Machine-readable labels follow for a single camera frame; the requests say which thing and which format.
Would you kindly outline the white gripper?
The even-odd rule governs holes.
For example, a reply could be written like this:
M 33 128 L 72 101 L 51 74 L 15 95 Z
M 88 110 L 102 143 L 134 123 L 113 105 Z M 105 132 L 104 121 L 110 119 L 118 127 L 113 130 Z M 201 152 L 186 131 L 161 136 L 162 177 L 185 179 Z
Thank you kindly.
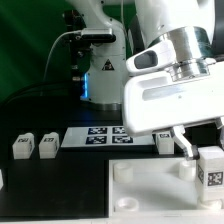
M 184 136 L 185 127 L 215 121 L 224 148 L 224 61 L 209 66 L 204 77 L 173 82 L 157 72 L 131 78 L 124 88 L 123 125 L 131 136 L 170 129 L 186 160 L 198 160 L 198 148 Z

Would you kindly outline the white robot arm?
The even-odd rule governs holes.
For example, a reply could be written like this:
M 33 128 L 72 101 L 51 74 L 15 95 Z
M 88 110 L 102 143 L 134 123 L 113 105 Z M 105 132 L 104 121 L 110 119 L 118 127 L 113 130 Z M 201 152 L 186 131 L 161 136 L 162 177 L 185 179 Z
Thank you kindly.
M 90 41 L 82 101 L 121 109 L 131 136 L 170 132 L 185 156 L 188 127 L 224 127 L 224 61 L 212 52 L 215 0 L 68 0 Z

